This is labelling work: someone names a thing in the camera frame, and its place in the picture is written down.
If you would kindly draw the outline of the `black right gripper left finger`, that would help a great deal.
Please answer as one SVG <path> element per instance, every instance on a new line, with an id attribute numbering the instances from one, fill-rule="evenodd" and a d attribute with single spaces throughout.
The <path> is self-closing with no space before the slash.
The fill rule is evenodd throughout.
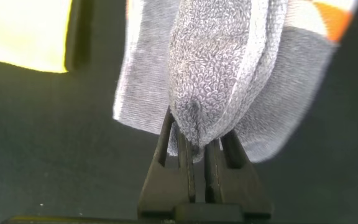
<path id="1" fill-rule="evenodd" d="M 147 177 L 142 187 L 137 214 L 139 218 L 171 218 L 175 207 L 193 203 L 196 198 L 192 145 L 177 131 L 178 167 L 165 167 L 170 131 L 174 117 L 167 110 Z"/>

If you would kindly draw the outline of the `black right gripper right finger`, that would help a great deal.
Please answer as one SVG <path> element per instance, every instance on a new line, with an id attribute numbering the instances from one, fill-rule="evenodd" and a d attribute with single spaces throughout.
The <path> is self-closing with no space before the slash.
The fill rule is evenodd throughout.
<path id="1" fill-rule="evenodd" d="M 270 218 L 272 202 L 235 131 L 204 149 L 205 200 L 238 205 L 247 218 Z"/>

